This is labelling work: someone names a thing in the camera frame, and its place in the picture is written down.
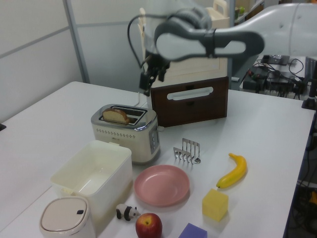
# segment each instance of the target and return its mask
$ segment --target yellow banana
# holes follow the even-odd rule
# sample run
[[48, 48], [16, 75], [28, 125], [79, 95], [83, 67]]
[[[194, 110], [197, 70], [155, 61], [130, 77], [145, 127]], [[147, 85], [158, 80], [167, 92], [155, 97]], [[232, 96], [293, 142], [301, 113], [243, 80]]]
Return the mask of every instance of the yellow banana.
[[217, 187], [226, 188], [237, 182], [247, 172], [247, 161], [241, 155], [234, 155], [232, 153], [229, 156], [236, 162], [237, 166], [228, 174], [219, 179]]

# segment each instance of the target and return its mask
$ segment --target yellow sponge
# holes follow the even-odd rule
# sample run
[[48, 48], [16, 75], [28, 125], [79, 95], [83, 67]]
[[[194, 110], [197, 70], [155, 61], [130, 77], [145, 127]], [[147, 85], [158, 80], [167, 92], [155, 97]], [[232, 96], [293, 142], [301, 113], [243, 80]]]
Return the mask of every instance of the yellow sponge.
[[219, 222], [228, 210], [228, 201], [228, 195], [211, 189], [203, 198], [203, 214]]

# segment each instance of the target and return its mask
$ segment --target sponge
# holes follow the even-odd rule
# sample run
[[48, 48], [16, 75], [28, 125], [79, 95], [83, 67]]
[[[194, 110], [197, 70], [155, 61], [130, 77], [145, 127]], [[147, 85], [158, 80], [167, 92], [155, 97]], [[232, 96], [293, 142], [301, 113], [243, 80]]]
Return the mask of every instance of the sponge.
[[228, 195], [211, 189], [203, 198], [203, 214], [219, 222], [228, 210], [228, 201]]
[[207, 231], [188, 223], [179, 238], [207, 238]]

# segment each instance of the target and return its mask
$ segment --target toy panda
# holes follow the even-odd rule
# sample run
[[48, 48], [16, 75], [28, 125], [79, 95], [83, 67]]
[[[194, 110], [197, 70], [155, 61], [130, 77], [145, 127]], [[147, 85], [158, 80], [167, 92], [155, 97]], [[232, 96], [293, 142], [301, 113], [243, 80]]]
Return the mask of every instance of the toy panda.
[[132, 208], [125, 204], [119, 204], [116, 206], [116, 210], [118, 219], [121, 219], [123, 215], [125, 220], [130, 221], [131, 218], [140, 216], [140, 213], [137, 211], [137, 207]]

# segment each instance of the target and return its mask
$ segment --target red apple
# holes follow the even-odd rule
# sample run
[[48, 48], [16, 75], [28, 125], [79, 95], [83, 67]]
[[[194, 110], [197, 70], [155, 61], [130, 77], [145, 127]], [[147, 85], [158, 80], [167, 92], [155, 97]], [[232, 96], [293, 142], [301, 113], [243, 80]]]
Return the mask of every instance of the red apple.
[[162, 221], [154, 213], [142, 214], [135, 224], [135, 230], [139, 238], [160, 238], [162, 229]]

